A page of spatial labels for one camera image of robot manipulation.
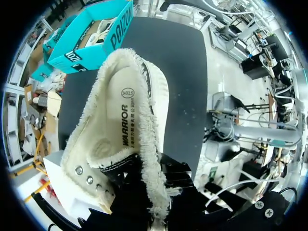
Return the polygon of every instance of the white panel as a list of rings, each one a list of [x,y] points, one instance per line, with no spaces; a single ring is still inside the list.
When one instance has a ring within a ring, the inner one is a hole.
[[[8,106],[8,132],[16,131],[16,107]]]
[[[19,66],[19,65],[15,65],[15,67],[13,68],[12,70],[12,74],[11,74],[11,78],[9,80],[9,83],[12,83],[12,84],[16,84],[19,82],[19,78],[20,78],[20,75],[21,75],[21,72],[22,72],[22,67]]]
[[[14,134],[10,134],[8,136],[8,143],[9,143],[10,156],[13,162],[19,159],[21,160],[21,152],[19,149],[19,143],[18,143],[17,136]]]
[[[28,56],[31,53],[31,47],[26,43],[20,52],[20,55],[18,57],[18,61],[25,62],[28,59]]]

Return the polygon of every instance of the metal eyelet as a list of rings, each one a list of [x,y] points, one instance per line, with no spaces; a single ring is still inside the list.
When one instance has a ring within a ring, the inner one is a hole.
[[[92,176],[88,176],[87,177],[87,184],[92,184],[94,181],[93,177]]]
[[[80,176],[83,173],[83,168],[81,166],[77,166],[75,168],[76,175]]]

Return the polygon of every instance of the sneaker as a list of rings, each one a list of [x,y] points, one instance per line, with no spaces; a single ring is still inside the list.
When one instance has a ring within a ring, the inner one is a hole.
[[[171,200],[159,162],[168,101],[168,84],[158,67],[131,49],[111,53],[67,142],[61,162],[66,175],[101,204],[97,185],[101,192],[112,192],[108,179],[121,185],[126,167],[138,158],[153,204],[150,212],[165,219]],[[82,174],[75,173],[77,167]]]
[[[105,37],[107,36],[112,24],[115,22],[116,18],[110,20],[101,20],[96,33],[91,34],[85,47],[100,45],[104,43]]]

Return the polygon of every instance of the black table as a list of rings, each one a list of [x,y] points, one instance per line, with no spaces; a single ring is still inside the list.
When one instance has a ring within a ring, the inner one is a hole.
[[[122,44],[158,66],[169,86],[164,153],[188,163],[194,178],[204,136],[207,66],[204,38],[182,24],[134,17]],[[67,76],[59,113],[59,145],[64,149],[76,127],[97,70]]]

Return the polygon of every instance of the cardboard box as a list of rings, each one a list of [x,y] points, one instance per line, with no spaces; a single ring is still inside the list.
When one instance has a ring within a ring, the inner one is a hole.
[[[32,85],[31,84],[25,86],[25,100],[26,100],[26,107],[28,110],[29,105],[32,103]]]
[[[46,78],[50,76],[52,72],[53,66],[49,64],[42,64],[36,69],[36,71],[31,74],[31,78],[39,82],[43,82]]]
[[[103,19],[116,18],[102,45],[84,47]],[[48,63],[64,73],[97,70],[118,49],[133,18],[133,2],[109,0],[86,7],[69,25]]]
[[[67,18],[60,28],[56,29],[48,37],[46,37],[47,39],[44,40],[43,47],[42,47],[44,51],[49,53],[50,51],[53,50],[53,48],[55,47],[55,45],[57,44],[57,42],[61,38],[62,34],[65,32],[67,27],[72,23],[72,21],[75,18],[76,18],[76,15],[73,15],[73,16]]]
[[[55,133],[57,126],[57,118],[52,116],[49,112],[46,113],[46,131]]]

